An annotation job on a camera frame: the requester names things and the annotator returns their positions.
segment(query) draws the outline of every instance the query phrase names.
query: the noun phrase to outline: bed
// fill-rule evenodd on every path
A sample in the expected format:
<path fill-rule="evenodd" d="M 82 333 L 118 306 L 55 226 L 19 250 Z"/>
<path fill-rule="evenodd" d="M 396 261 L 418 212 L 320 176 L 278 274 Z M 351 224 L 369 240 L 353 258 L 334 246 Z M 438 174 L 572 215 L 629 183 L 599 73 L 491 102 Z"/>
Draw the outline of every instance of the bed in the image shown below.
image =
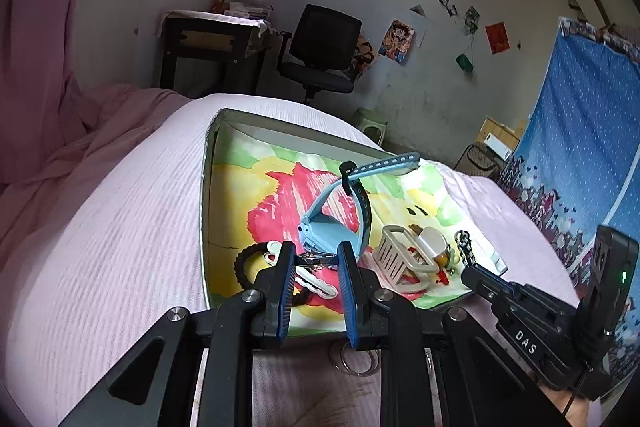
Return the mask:
<path fill-rule="evenodd" d="M 0 196 L 0 375 L 33 427 L 57 425 L 167 309 L 205 309 L 200 183 L 217 111 L 237 108 L 374 146 L 343 121 L 285 100 L 215 94 L 187 103 L 130 86 L 92 97 L 102 107 L 98 131 L 56 153 L 46 175 Z M 438 169 L 509 266 L 508 280 L 577 304 L 553 249 L 493 182 Z M 470 297 L 464 305 L 495 331 L 484 302 Z M 377 424 L 379 387 L 379 374 L 340 373 L 326 346 L 261 354 L 254 423 Z M 283 403 L 285 395 L 299 399 Z M 592 404 L 590 425 L 599 419 Z"/>

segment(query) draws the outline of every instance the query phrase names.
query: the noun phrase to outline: red flower painting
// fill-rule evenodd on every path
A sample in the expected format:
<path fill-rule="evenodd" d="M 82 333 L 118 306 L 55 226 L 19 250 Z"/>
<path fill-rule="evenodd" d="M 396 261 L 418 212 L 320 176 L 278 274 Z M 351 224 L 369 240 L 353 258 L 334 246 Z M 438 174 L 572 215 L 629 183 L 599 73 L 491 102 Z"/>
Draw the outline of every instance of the red flower painting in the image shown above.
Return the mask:
<path fill-rule="evenodd" d="M 325 187 L 334 183 L 338 176 L 328 171 L 312 171 L 299 162 L 292 174 L 267 172 L 267 175 L 278 181 L 275 194 L 267 196 L 262 203 L 251 210 L 247 216 L 248 229 L 256 243 L 263 241 L 293 241 L 296 251 L 303 253 L 298 225 L 302 216 L 322 193 Z M 353 232 L 358 231 L 358 214 L 355 204 L 347 197 L 341 187 L 333 191 L 322 211 L 338 219 Z M 315 272 L 316 277 L 332 284 L 338 289 L 335 299 L 322 299 L 311 293 L 310 306 L 327 306 L 335 312 L 342 313 L 342 298 L 338 284 L 338 272 L 324 268 Z"/>

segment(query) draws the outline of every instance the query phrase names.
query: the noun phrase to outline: chair armrest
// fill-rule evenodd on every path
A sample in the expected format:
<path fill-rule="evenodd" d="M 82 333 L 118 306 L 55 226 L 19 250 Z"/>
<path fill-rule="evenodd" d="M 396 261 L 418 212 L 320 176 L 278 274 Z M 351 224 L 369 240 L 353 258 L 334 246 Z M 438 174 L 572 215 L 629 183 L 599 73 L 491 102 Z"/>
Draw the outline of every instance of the chair armrest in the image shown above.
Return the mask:
<path fill-rule="evenodd" d="M 280 35 L 282 36 L 282 45 L 280 47 L 280 54 L 278 55 L 278 65 L 276 67 L 276 69 L 278 70 L 278 73 L 280 73 L 280 67 L 282 65 L 282 59 L 284 58 L 285 51 L 287 50 L 287 42 L 289 42 L 292 39 L 293 33 L 291 33 L 291 32 L 280 32 Z"/>

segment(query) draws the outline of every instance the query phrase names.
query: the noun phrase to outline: blue cloth with dots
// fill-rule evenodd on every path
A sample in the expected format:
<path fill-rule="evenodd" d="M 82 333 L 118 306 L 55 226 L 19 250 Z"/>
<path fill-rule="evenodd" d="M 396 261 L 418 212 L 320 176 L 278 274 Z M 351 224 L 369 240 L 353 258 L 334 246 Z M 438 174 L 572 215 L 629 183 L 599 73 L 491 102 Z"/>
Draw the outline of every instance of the blue cloth with dots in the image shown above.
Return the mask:
<path fill-rule="evenodd" d="M 538 103 L 500 186 L 537 224 L 580 296 L 600 223 L 640 240 L 639 159 L 638 65 L 604 44 L 558 32 Z M 606 359 L 616 381 L 640 361 L 636 306 L 640 263 Z"/>

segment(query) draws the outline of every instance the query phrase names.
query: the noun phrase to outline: blue gripper pad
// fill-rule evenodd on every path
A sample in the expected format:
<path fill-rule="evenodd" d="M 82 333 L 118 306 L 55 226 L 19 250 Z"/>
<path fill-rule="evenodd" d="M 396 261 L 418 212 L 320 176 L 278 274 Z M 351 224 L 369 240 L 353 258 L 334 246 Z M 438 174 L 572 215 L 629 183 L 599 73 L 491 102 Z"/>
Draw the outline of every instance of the blue gripper pad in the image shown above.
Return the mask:
<path fill-rule="evenodd" d="M 280 250 L 280 256 L 276 266 L 286 270 L 284 281 L 282 284 L 282 294 L 280 295 L 280 303 L 278 308 L 278 331 L 277 338 L 280 342 L 284 341 L 289 333 L 289 321 L 291 319 L 291 304 L 293 300 L 293 288 L 296 282 L 296 247 L 293 243 L 289 243 L 289 254 L 283 256 L 285 246 Z"/>
<path fill-rule="evenodd" d="M 353 265 L 356 260 L 349 243 L 340 243 L 337 249 L 338 254 L 338 280 L 340 281 L 340 296 L 342 297 L 342 311 L 344 312 L 344 324 L 347 327 L 347 338 L 351 347 L 355 349 L 358 344 L 358 327 L 356 325 L 356 301 L 351 285 L 350 271 L 348 268 L 347 255 L 351 255 Z"/>

